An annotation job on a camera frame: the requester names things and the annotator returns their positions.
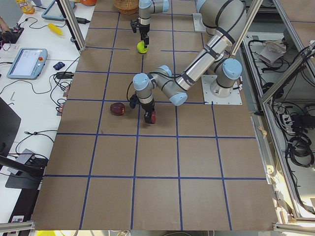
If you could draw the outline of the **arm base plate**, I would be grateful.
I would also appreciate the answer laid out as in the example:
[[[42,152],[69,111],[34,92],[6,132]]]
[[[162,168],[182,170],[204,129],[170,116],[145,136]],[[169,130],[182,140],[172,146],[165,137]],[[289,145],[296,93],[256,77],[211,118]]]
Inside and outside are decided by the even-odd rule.
[[[194,31],[199,33],[206,33],[206,27],[202,21],[202,15],[200,13],[193,13],[192,14]]]
[[[205,105],[242,105],[236,82],[231,88],[223,88],[217,83],[217,75],[202,75],[201,84]]]

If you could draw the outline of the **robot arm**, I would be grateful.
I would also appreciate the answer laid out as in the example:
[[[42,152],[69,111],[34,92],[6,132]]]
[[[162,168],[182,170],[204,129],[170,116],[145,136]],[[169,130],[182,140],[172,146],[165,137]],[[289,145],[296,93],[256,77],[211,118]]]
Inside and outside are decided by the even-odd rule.
[[[145,111],[146,123],[155,123],[155,100],[152,90],[156,87],[175,106],[187,100],[187,91],[195,85],[202,74],[213,66],[220,67],[217,85],[223,89],[233,87],[240,77],[242,67],[234,59],[224,59],[225,50],[231,48],[240,38],[246,24],[246,7],[240,0],[199,0],[196,11],[201,14],[202,23],[210,40],[190,65],[179,75],[172,76],[168,66],[162,65],[155,71],[136,74],[132,79],[135,93],[128,99],[133,109],[140,105]]]
[[[163,13],[169,10],[169,0],[140,0],[139,1],[138,25],[141,40],[144,42],[144,48],[149,45],[151,15]]]

